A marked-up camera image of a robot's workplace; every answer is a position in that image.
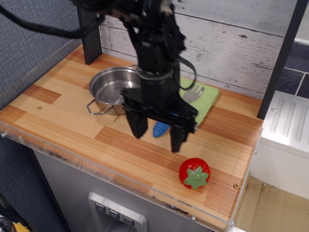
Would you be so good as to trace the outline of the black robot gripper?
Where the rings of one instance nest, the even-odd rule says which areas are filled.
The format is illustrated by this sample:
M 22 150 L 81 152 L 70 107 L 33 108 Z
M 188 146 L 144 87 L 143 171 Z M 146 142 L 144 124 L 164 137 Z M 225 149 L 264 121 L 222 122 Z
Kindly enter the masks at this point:
M 139 88 L 124 88 L 124 110 L 133 135 L 139 139 L 148 130 L 148 119 L 171 126 L 171 151 L 179 152 L 188 133 L 196 130 L 197 109 L 180 96 L 180 70 L 167 73 L 147 73 L 137 69 Z

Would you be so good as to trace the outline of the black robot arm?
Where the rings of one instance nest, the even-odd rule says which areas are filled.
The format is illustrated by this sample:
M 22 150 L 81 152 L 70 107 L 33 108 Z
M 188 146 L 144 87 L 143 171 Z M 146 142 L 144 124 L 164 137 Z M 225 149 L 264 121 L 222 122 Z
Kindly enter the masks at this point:
M 133 135 L 141 138 L 148 119 L 170 125 L 171 150 L 178 152 L 195 132 L 197 110 L 180 96 L 180 64 L 185 36 L 180 32 L 169 0 L 77 0 L 79 8 L 118 18 L 136 51 L 140 87 L 124 88 L 123 108 Z

